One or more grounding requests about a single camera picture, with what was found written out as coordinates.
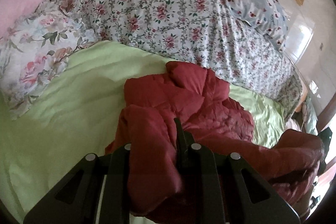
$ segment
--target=red puffer jacket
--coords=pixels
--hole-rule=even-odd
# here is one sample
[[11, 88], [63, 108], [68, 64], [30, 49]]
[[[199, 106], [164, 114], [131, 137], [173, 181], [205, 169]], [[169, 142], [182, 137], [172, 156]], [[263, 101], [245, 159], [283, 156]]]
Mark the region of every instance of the red puffer jacket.
[[131, 142], [128, 192], [132, 210], [157, 223], [192, 223], [192, 191], [176, 167], [178, 117], [196, 142], [213, 152], [240, 153], [290, 204], [312, 185], [322, 156], [317, 136], [287, 130], [273, 149], [251, 143], [251, 114], [229, 98], [229, 83], [210, 69], [171, 61], [167, 73], [128, 79], [126, 108], [111, 153]]

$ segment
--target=wall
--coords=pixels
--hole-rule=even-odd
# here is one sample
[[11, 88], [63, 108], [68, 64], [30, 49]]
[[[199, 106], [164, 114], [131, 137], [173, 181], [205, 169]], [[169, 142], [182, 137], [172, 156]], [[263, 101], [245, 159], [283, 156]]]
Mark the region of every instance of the wall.
[[302, 6], [294, 0], [279, 2], [290, 16], [286, 51], [306, 82], [319, 87], [313, 96], [319, 114], [336, 92], [336, 7], [332, 0], [305, 0]]

